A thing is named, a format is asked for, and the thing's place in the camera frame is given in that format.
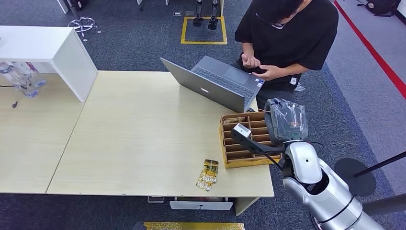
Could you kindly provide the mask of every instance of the hand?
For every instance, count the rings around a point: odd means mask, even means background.
[[[241,59],[242,65],[248,69],[258,67],[261,64],[261,62],[252,55],[242,54]]]
[[[276,78],[281,78],[281,77],[284,77],[284,76],[288,75],[287,72],[286,72],[286,69],[279,68],[277,66],[263,66],[263,65],[260,65],[259,67],[261,69],[265,69],[266,72],[262,73],[262,74],[257,74],[257,73],[252,72],[252,74],[257,76],[257,77],[260,77],[260,78],[262,78],[262,79],[264,79],[266,81],[270,81],[270,80],[273,80],[273,79],[276,79]]]

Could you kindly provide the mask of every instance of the white drawer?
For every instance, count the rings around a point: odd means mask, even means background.
[[[191,209],[191,210],[230,210],[233,202],[213,202],[213,201],[169,201],[172,209]]]

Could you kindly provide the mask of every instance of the red stripe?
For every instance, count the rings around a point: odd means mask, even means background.
[[[388,63],[386,63],[386,61],[381,57],[381,55],[379,55],[378,52],[373,48],[371,43],[364,37],[364,35],[362,35],[361,31],[354,25],[354,23],[351,21],[349,16],[344,12],[344,10],[338,4],[338,2],[335,1],[334,4],[337,7],[338,11],[340,11],[340,13],[343,15],[345,20],[347,20],[348,24],[350,24],[352,30],[360,38],[360,40],[362,41],[364,46],[368,49],[368,51],[371,53],[376,62],[378,62],[382,70],[386,73],[386,75],[388,75],[389,79],[395,85],[397,90],[399,90],[399,92],[406,99],[406,85],[402,81],[402,79],[399,78],[399,76],[393,71],[393,69],[388,65]]]

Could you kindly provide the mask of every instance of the cardboard organizer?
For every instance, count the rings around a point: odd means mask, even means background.
[[[238,124],[241,123],[243,126],[251,130],[251,139],[264,145],[273,146],[268,134],[268,129],[265,125],[264,120],[265,112],[260,113],[244,113],[244,114],[232,114],[225,115],[221,117],[219,134],[222,143],[222,152],[224,159],[224,166],[227,168],[237,168],[245,166],[255,166],[263,164],[273,164],[264,155],[253,154],[246,150],[241,145],[235,143],[231,138],[231,130]],[[233,122],[228,124],[223,124],[225,119],[244,117],[243,122]],[[282,153],[278,155],[271,155],[271,157],[276,161],[282,157]]]

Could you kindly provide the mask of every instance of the robot leg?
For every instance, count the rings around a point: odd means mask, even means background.
[[[200,27],[202,26],[202,1],[196,0],[196,18],[193,19],[193,26]]]
[[[209,26],[208,26],[209,30],[217,29],[217,23],[218,23],[217,8],[218,8],[218,0],[213,0],[213,3],[212,3],[212,17],[210,18]]]

